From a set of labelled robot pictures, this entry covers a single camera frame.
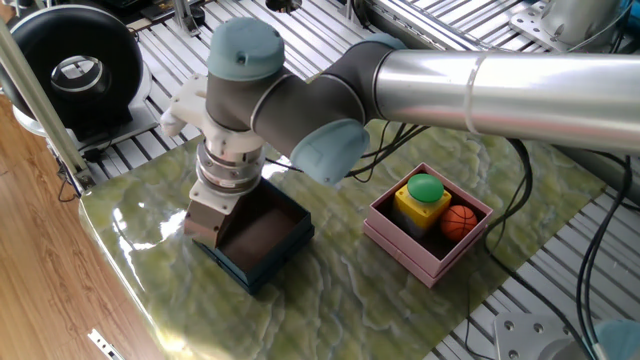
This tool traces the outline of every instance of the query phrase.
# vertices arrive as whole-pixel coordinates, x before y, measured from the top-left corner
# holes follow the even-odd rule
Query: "metal bracket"
[[[240,195],[221,195],[198,179],[189,191],[189,198],[224,215],[229,215],[238,203]]]
[[[113,345],[109,344],[103,337],[100,335],[98,330],[91,329],[91,333],[87,334],[89,339],[93,341],[93,343],[102,351],[102,353],[110,360],[125,360],[122,355],[116,350]]]
[[[494,326],[498,360],[585,359],[569,330],[555,316],[501,313]]]
[[[218,239],[226,230],[231,216],[192,200],[184,219],[184,234],[210,249],[218,246]]]
[[[548,50],[566,52],[571,48],[571,45],[558,41],[555,36],[549,35],[542,28],[542,14],[547,5],[549,4],[544,1],[538,1],[528,9],[513,15],[509,20],[509,25],[529,40]]]
[[[371,24],[367,18],[364,0],[347,0],[347,4],[338,10],[338,12],[358,26],[364,27]]]
[[[78,187],[82,192],[96,186],[96,182],[93,179],[93,176],[91,175],[91,170],[89,168],[86,168],[76,173],[74,178],[78,184]]]

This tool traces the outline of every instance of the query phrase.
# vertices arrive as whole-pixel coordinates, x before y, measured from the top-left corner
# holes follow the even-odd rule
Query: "green button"
[[[444,194],[442,182],[435,176],[428,174],[413,175],[409,179],[407,188],[411,197],[425,203],[436,202]]]

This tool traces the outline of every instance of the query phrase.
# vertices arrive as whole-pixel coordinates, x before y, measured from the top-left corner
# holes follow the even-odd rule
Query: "yellow button base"
[[[449,207],[450,203],[451,194],[447,190],[444,191],[440,200],[433,203],[423,203],[409,194],[407,185],[396,191],[393,199],[394,210],[401,213],[407,220],[411,220],[412,225],[419,228],[422,233],[433,226],[440,215]]]

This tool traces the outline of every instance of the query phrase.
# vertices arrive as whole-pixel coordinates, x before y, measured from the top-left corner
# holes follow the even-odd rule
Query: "basketball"
[[[444,211],[440,217],[440,228],[449,240],[459,242],[478,225],[473,211],[466,206],[455,205]]]

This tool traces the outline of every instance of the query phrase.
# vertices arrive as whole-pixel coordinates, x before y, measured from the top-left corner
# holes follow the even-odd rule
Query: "table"
[[[382,123],[368,128],[377,145]],[[399,149],[368,184],[349,179],[324,187],[266,165],[263,177],[312,213],[316,236],[252,298],[182,235],[198,141],[81,199],[85,229],[171,359],[423,358],[466,315],[468,276],[486,260],[476,246],[429,290],[362,234],[368,204],[424,161],[498,216],[522,176],[504,139],[442,129],[429,129]],[[534,191],[510,219],[497,251],[514,268],[603,189],[551,147],[527,146]],[[474,274],[474,306],[505,278],[493,266]]]

